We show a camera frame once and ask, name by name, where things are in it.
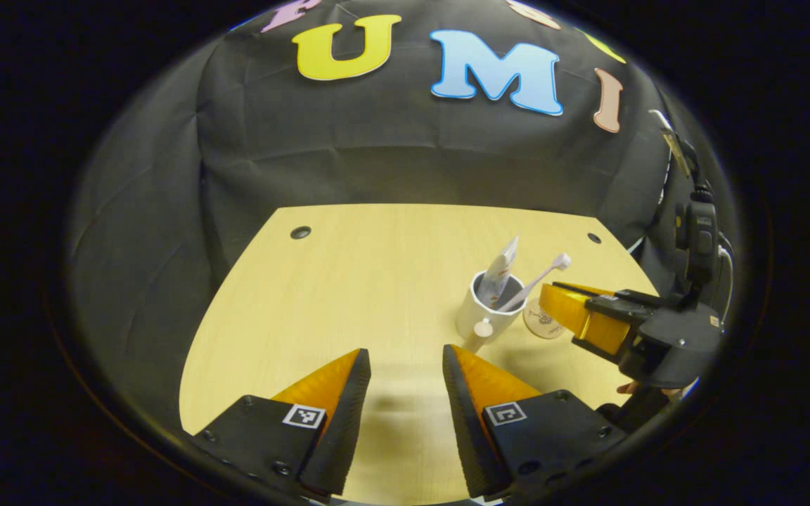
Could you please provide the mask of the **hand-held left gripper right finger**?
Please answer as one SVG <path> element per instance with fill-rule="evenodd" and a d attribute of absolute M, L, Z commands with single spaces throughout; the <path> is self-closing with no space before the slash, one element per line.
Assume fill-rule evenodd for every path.
<path fill-rule="evenodd" d="M 459 346 L 444 346 L 442 369 L 471 496 L 544 500 L 590 474 L 627 437 L 571 391 L 540 393 Z"/>

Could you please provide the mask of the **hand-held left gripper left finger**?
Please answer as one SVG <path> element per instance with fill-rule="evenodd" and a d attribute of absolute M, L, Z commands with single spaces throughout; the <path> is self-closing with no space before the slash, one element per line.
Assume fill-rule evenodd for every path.
<path fill-rule="evenodd" d="M 352 350 L 271 398 L 242 395 L 191 440 L 210 458 L 278 492 L 340 495 L 371 377 L 369 352 Z"/>

